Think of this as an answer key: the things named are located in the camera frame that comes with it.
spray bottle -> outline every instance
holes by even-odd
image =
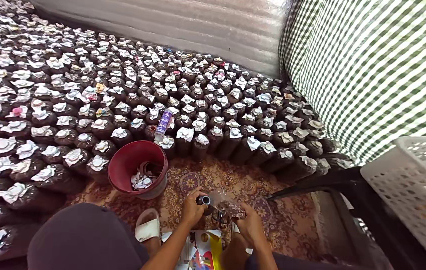
[[[167,131],[168,125],[170,124],[170,121],[173,120],[173,113],[166,109],[163,112],[163,115],[161,116],[160,121],[158,122],[158,125],[156,126],[155,131],[155,142],[159,143],[163,140],[163,137],[165,136],[165,132]]]

white slipper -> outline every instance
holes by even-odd
[[[139,224],[143,221],[144,217],[152,213],[156,216],[154,220],[150,220],[149,222],[141,225]],[[160,219],[158,212],[155,209],[147,209],[138,217],[135,226],[135,237],[140,243],[153,237],[160,237]]]

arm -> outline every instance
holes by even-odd
[[[178,227],[164,243],[155,256],[150,258],[141,270],[166,269],[173,270],[180,258],[181,250],[185,246],[185,241],[192,227],[197,224],[207,208],[206,205],[197,205],[196,198],[206,195],[200,192],[202,187],[194,189],[183,202],[181,211],[181,221]]]
[[[263,223],[258,213],[249,205],[244,203],[241,207],[246,212],[246,218],[236,222],[240,233],[252,246],[258,258],[260,270],[278,270],[271,252],[270,244],[266,240]]]

dark shorts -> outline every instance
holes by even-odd
[[[345,269],[279,254],[274,257],[280,270]],[[126,223],[108,209],[87,203],[67,207],[50,218],[31,241],[27,256],[29,270],[138,270],[148,259]],[[258,269],[254,253],[245,269]]]

patterned rug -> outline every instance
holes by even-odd
[[[310,195],[267,202],[264,198],[285,185],[258,169],[234,166],[208,157],[202,163],[176,159],[169,164],[168,184],[164,194],[144,201],[117,192],[112,187],[91,183],[83,193],[71,198],[70,204],[89,202],[108,207],[132,230],[138,216],[148,208],[160,213],[162,232],[172,231],[180,222],[182,201],[197,186],[206,191],[225,190],[233,199],[252,205],[263,219],[273,251],[294,258],[317,261],[319,240],[315,226],[315,206]],[[210,216],[197,225],[201,229],[220,229],[223,244],[230,239],[230,226],[220,225]]]

